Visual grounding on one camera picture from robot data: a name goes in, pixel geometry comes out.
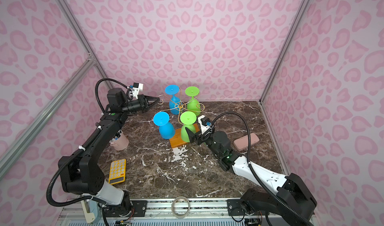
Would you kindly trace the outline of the gold wire rack wooden base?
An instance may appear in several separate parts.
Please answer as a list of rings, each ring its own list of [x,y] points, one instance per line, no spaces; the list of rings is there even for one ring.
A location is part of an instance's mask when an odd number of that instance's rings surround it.
[[[182,90],[181,90],[181,88],[180,88],[180,92],[177,93],[176,96],[179,97],[179,98],[181,99],[181,97],[182,97]],[[181,110],[180,110],[180,113],[179,113],[178,115],[175,115],[175,116],[178,117],[178,122],[179,122],[179,124],[181,125],[181,127],[178,128],[178,129],[175,129],[176,132],[175,132],[174,137],[171,138],[171,139],[169,139],[172,148],[176,148],[176,147],[179,147],[179,146],[181,146],[181,145],[187,143],[187,142],[184,142],[184,141],[182,140],[182,138],[181,138],[181,129],[182,129],[183,124],[182,124],[182,122],[180,121],[180,116],[181,116],[181,114],[182,114],[183,112],[188,111],[188,110],[187,110],[187,102],[183,102],[183,101],[181,100]],[[203,104],[201,104],[201,103],[200,103],[200,105],[201,105],[201,112],[202,112],[202,111],[204,111],[205,106],[204,106]],[[168,109],[166,109],[166,110],[163,110],[163,111],[161,111],[161,112],[166,112],[166,113],[168,113],[168,114],[169,114],[169,113],[172,114],[172,113],[170,112],[170,108],[168,108]],[[197,121],[194,123],[194,126],[196,127],[196,131],[198,131]]]

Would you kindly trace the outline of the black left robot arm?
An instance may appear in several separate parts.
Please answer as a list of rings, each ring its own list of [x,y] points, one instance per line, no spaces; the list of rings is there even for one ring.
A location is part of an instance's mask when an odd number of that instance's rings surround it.
[[[70,156],[63,156],[58,162],[58,171],[47,188],[46,197],[50,205],[68,206],[81,201],[95,201],[103,212],[127,216],[132,211],[129,193],[111,185],[98,165],[99,158],[110,140],[122,129],[127,118],[138,112],[145,113],[158,102],[158,97],[138,95],[129,100],[121,88],[113,88],[107,94],[108,104],[97,127],[90,137]],[[53,186],[61,180],[66,193],[78,195],[77,199],[56,202],[52,196]]]

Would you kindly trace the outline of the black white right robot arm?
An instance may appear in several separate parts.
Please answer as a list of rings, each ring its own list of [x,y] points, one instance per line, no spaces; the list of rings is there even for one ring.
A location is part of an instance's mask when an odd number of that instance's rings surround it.
[[[231,147],[227,134],[217,131],[203,137],[200,131],[194,133],[184,129],[191,143],[202,144],[212,151],[224,171],[246,178],[262,187],[260,193],[248,189],[240,199],[245,214],[258,211],[281,216],[291,226],[310,226],[310,219],[317,201],[304,181],[296,174],[286,176],[261,167]]]

